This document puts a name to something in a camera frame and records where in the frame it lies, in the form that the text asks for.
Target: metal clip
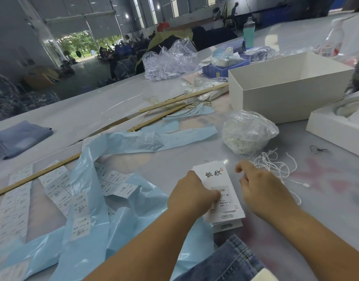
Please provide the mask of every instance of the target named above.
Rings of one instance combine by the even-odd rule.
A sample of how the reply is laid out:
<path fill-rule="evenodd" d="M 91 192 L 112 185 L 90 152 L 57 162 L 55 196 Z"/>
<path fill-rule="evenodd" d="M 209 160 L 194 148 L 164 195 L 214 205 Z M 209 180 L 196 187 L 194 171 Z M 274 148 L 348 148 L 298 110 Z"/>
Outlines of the metal clip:
<path fill-rule="evenodd" d="M 320 148 L 318 148 L 318 147 L 315 146 L 315 145 L 309 146 L 309 149 L 311 150 L 311 153 L 312 153 L 312 154 L 318 154 L 317 152 L 324 152 L 324 153 L 330 152 L 329 149 L 320 149 Z"/>

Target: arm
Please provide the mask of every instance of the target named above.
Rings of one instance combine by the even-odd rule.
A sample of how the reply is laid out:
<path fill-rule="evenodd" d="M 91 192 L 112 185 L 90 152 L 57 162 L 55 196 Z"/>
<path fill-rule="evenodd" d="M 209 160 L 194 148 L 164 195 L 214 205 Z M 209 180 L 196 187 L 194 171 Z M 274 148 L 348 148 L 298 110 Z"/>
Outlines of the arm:
<path fill-rule="evenodd" d="M 359 252 L 296 205 L 281 181 L 268 171 L 241 161 L 236 172 L 243 198 L 300 252 L 320 281 L 359 280 Z"/>
<path fill-rule="evenodd" d="M 169 280 L 187 233 L 219 196 L 189 171 L 170 195 L 168 209 L 84 280 Z"/>

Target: hand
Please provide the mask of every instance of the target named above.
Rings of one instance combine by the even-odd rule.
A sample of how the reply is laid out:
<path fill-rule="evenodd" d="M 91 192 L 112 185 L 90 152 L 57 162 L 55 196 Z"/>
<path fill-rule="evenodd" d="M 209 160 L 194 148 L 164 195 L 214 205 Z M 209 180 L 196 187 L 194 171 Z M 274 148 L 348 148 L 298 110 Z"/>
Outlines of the hand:
<path fill-rule="evenodd" d="M 200 178 L 191 170 L 180 179 L 168 199 L 168 210 L 185 212 L 194 219 L 204 215 L 221 194 L 204 187 Z"/>
<path fill-rule="evenodd" d="M 248 160 L 240 161 L 235 171 L 244 171 L 239 180 L 243 199 L 260 218 L 275 226 L 285 217 L 301 211 L 280 179 L 269 171 L 258 169 Z"/>

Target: blue crate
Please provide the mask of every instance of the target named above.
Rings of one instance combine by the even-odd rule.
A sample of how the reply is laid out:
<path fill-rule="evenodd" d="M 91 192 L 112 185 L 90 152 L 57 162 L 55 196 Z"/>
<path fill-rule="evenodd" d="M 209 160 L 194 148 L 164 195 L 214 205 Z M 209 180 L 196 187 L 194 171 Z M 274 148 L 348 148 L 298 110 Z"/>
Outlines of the blue crate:
<path fill-rule="evenodd" d="M 236 65 L 233 65 L 233 66 L 225 67 L 225 68 L 220 68 L 220 67 L 213 66 L 212 64 L 210 64 L 207 66 L 203 66 L 202 70 L 203 70 L 203 74 L 209 78 L 228 77 L 229 76 L 228 71 L 230 69 L 247 66 L 248 64 L 249 64 L 249 60 L 239 63 L 239 64 L 236 64 Z"/>

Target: denim jeans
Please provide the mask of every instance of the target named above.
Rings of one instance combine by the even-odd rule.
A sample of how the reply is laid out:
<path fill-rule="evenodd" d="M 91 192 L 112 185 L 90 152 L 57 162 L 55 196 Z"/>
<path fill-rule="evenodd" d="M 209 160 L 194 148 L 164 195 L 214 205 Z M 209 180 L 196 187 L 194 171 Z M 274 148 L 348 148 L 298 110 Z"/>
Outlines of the denim jeans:
<path fill-rule="evenodd" d="M 264 264 L 236 235 L 174 281 L 251 281 Z"/>

